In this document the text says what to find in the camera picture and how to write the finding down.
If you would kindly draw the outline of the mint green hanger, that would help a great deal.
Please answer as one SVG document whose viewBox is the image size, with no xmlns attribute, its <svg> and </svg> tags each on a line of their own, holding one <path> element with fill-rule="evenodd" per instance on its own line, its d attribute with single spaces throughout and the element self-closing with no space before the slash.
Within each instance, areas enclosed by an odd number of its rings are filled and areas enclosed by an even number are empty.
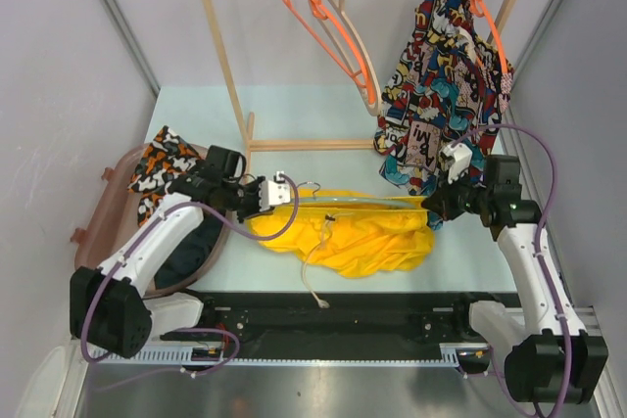
<svg viewBox="0 0 627 418">
<path fill-rule="evenodd" d="M 313 185 L 312 182 L 304 182 L 297 186 L 296 190 L 293 190 L 293 195 L 298 195 L 300 202 L 305 205 L 319 205 L 319 206 L 362 206 L 362 207 L 376 207 L 384 209 L 423 209 L 423 198 L 421 197 L 386 197 L 380 198 L 370 195 L 357 194 L 350 191 L 331 190 L 330 192 L 323 193 L 319 185 L 315 185 L 313 188 L 308 188 L 308 185 Z"/>
</svg>

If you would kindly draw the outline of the yellow shorts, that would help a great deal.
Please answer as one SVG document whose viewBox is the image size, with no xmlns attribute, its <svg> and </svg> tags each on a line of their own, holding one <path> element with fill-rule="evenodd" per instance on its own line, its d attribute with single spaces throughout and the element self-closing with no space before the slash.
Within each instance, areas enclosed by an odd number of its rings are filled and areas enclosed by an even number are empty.
<svg viewBox="0 0 627 418">
<path fill-rule="evenodd" d="M 291 205 L 246 222 L 259 236 L 287 231 L 262 241 L 267 249 L 297 257 L 301 278 L 311 266 L 328 268 L 345 278 L 363 278 L 379 271 L 411 271 L 422 264 L 435 247 L 434 231 L 426 209 L 305 205 L 299 202 L 295 220 L 289 223 Z"/>
</svg>

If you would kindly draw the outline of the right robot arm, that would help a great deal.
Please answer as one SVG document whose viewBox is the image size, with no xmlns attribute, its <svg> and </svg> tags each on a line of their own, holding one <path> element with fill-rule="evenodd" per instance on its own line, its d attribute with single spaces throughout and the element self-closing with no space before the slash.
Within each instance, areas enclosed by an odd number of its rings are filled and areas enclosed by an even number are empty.
<svg viewBox="0 0 627 418">
<path fill-rule="evenodd" d="M 515 402 L 589 402 L 608 359 L 607 345 L 588 332 L 563 288 L 540 225 L 541 209 L 522 197 L 518 158 L 489 157 L 482 181 L 474 183 L 464 145 L 443 154 L 437 189 L 423 207 L 445 221 L 465 213 L 480 217 L 506 259 L 522 309 L 515 318 L 501 302 L 474 301 L 452 316 L 454 333 L 464 341 L 487 341 Z"/>
</svg>

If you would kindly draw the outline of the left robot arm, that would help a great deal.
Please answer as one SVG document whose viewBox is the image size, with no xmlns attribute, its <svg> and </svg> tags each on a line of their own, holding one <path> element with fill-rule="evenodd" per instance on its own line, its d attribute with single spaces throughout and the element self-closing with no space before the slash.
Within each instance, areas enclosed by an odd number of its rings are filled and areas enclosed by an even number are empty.
<svg viewBox="0 0 627 418">
<path fill-rule="evenodd" d="M 151 145 L 131 177 L 140 196 L 138 228 L 96 266 L 81 266 L 70 281 L 70 327 L 84 358 L 90 350 L 131 358 L 146 343 L 172 332 L 208 338 L 217 317 L 172 274 L 189 278 L 206 263 L 225 228 L 250 237 L 242 223 L 291 200 L 282 174 L 245 181 L 245 157 L 212 146 Z"/>
</svg>

